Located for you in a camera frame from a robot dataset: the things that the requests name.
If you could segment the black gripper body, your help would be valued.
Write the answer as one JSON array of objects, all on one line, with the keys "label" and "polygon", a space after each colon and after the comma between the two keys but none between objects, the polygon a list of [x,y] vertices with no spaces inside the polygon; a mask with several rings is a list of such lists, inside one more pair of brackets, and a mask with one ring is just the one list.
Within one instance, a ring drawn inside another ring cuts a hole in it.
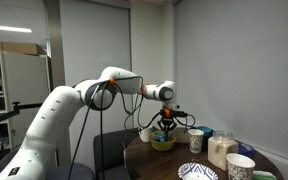
[{"label": "black gripper body", "polygon": [[166,131],[170,128],[177,127],[175,119],[178,117],[186,118],[188,116],[184,111],[170,110],[167,108],[161,109],[159,112],[161,119],[157,122],[158,126],[164,126]]}]

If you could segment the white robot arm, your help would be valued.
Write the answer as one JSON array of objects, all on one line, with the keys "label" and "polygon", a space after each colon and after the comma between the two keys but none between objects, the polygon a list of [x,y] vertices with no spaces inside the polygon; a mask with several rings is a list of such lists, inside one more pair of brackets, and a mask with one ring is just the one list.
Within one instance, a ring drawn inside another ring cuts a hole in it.
[{"label": "white robot arm", "polygon": [[143,78],[118,67],[105,68],[96,80],[83,80],[73,87],[58,86],[45,99],[25,133],[19,150],[0,172],[0,180],[46,180],[52,155],[63,133],[81,111],[103,112],[110,108],[117,94],[137,94],[162,103],[157,112],[163,131],[175,128],[174,120],[185,117],[176,103],[173,81],[148,85]]}]

